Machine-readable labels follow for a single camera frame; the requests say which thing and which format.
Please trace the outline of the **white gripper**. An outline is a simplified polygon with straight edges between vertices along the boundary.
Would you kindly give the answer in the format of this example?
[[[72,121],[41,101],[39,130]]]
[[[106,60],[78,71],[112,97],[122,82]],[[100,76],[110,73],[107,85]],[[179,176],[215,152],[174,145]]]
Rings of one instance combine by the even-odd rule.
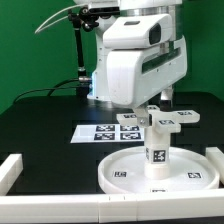
[[[137,124],[149,126],[149,113],[143,103],[160,93],[160,109],[170,110],[173,105],[173,86],[187,72],[185,38],[174,42],[174,58],[157,65],[160,47],[144,50],[113,50],[107,57],[107,80],[111,101],[134,109]]]

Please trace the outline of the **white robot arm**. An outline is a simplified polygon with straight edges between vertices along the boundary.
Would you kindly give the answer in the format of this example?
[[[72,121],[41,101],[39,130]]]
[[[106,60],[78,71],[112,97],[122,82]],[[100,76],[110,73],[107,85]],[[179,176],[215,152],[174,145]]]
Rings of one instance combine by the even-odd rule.
[[[129,108],[150,125],[148,101],[187,73],[183,0],[73,0],[85,28],[97,29],[92,97]]]

